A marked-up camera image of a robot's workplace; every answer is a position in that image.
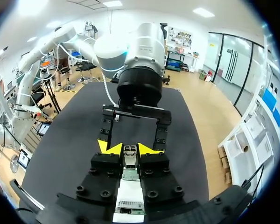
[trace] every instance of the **ceiling light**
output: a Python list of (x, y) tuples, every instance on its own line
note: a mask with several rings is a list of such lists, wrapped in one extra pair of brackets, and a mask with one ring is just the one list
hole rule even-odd
[(56, 28), (56, 27), (58, 27), (60, 24), (61, 24), (60, 21), (53, 21), (53, 22), (50, 22), (50, 23), (47, 25), (47, 27), (48, 27), (48, 28)]
[(31, 37), (29, 40), (27, 40), (27, 42), (34, 41), (36, 38), (37, 38), (37, 36)]
[(21, 15), (37, 15), (47, 2), (48, 0), (19, 0), (18, 9)]
[(194, 13), (203, 16), (205, 18), (214, 17), (215, 15), (204, 8), (197, 8), (193, 10)]
[(103, 4), (107, 7), (122, 6), (121, 1), (108, 1), (108, 2), (103, 2)]

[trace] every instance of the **bolt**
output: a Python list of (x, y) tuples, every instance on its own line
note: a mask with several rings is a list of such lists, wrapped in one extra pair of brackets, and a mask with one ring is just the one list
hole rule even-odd
[(183, 189), (182, 189), (182, 187), (177, 186), (177, 187), (174, 188), (174, 192), (180, 194), (180, 193), (183, 192)]
[(222, 203), (221, 198), (220, 197), (215, 197), (214, 203), (215, 204), (221, 204)]
[(107, 171), (108, 176), (113, 176), (114, 175), (114, 170), (110, 169)]
[(78, 216), (75, 218), (76, 224), (88, 224), (88, 219), (84, 216)]
[(232, 212), (232, 208), (230, 206), (225, 206), (223, 209), (222, 209), (222, 212), (224, 215), (230, 215), (231, 212)]
[(156, 198), (158, 195), (159, 195), (159, 193), (158, 193), (156, 190), (152, 190), (152, 191), (150, 191), (150, 192), (148, 193), (147, 196), (148, 196), (150, 199), (153, 199), (153, 198)]
[(100, 195), (101, 195), (101, 197), (104, 197), (104, 198), (107, 198), (107, 197), (111, 196), (111, 194), (108, 190), (101, 191)]
[(80, 193), (82, 193), (84, 190), (85, 190), (85, 189), (84, 189), (83, 186), (77, 186), (76, 192), (80, 194)]
[(145, 170), (145, 174), (151, 175), (151, 174), (153, 174), (153, 171), (151, 169), (147, 169), (147, 170)]
[(170, 169), (169, 169), (169, 168), (164, 168), (164, 169), (163, 169), (163, 172), (164, 172), (164, 173), (169, 173), (169, 172), (170, 172)]
[(90, 170), (89, 170), (89, 174), (92, 174), (92, 175), (95, 175), (96, 173), (98, 172), (98, 170), (96, 169), (96, 168), (90, 168)]

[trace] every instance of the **black table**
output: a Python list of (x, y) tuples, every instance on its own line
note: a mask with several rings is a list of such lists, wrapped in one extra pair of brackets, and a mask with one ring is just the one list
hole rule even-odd
[[(108, 83), (115, 102), (116, 87)], [(111, 104), (104, 84), (88, 83), (57, 115), (37, 147), (22, 186), (44, 206), (54, 202), (58, 192), (76, 197), (76, 187), (87, 174), (92, 156), (99, 151), (102, 104)], [(172, 173), (185, 191), (184, 200), (205, 203), (209, 200), (205, 161), (188, 107), (181, 93), (169, 88), (163, 88), (159, 107), (172, 113), (166, 154)], [(120, 117), (120, 122), (114, 123), (112, 146), (141, 142), (152, 147), (155, 129), (155, 120)]]

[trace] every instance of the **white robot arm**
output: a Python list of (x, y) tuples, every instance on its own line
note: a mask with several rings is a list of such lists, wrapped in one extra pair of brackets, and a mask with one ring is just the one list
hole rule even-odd
[[(124, 101), (133, 103), (130, 98), (135, 102), (143, 101), (142, 98), (137, 97), (136, 92), (128, 94), (130, 97), (128, 99), (124, 97), (127, 91), (130, 92), (129, 88), (127, 89), (126, 87), (133, 86), (133, 82), (129, 80), (129, 77), (132, 77), (130, 75), (131, 69), (137, 69), (134, 70), (137, 71), (135, 74), (137, 73), (145, 77), (140, 83), (140, 86), (143, 87), (141, 91), (155, 95), (155, 89), (157, 89), (157, 97), (152, 98), (158, 101), (161, 98), (159, 78), (161, 80), (164, 73), (164, 39), (162, 30), (153, 23), (141, 24), (132, 33), (127, 42), (113, 35), (105, 35), (98, 40), (94, 40), (87, 36), (78, 35), (71, 26), (62, 27), (57, 30), (50, 39), (36, 46), (19, 62), (19, 72), (24, 73), (24, 77), (19, 85), (17, 95), (16, 104), (18, 109), (21, 108), (21, 105), (30, 105), (33, 81), (39, 70), (38, 61), (60, 43), (63, 43), (68, 49), (78, 51), (87, 60), (99, 67), (103, 75), (107, 78), (112, 78), (119, 70), (126, 70), (127, 72), (121, 73), (123, 81), (119, 84), (121, 88), (118, 88), (119, 96)], [(154, 76), (154, 78), (148, 79), (148, 74), (152, 74), (149, 76)], [(145, 87), (147, 86), (145, 82), (152, 82), (152, 80), (153, 82), (157, 80), (158, 86), (157, 88), (153, 88), (153, 91), (150, 91), (151, 89)], [(8, 118), (8, 120), (10, 124), (9, 131), (14, 134), (17, 143), (22, 143), (35, 122), (29, 112), (21, 110), (14, 111), (14, 117)], [(14, 149), (18, 149), (19, 144), (15, 144), (14, 137), (9, 136), (9, 133), (5, 132), (5, 143), (7, 145), (13, 145)], [(4, 132), (3, 127), (0, 125), (0, 145), (3, 143)]]

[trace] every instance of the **monitor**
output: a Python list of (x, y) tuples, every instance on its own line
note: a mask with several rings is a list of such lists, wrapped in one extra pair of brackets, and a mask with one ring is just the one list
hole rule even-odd
[(92, 25), (85, 26), (85, 30), (86, 31), (91, 31), (91, 30), (93, 30), (93, 26)]
[(7, 85), (7, 89), (11, 89), (13, 87), (13, 81), (11, 81), (8, 85)]

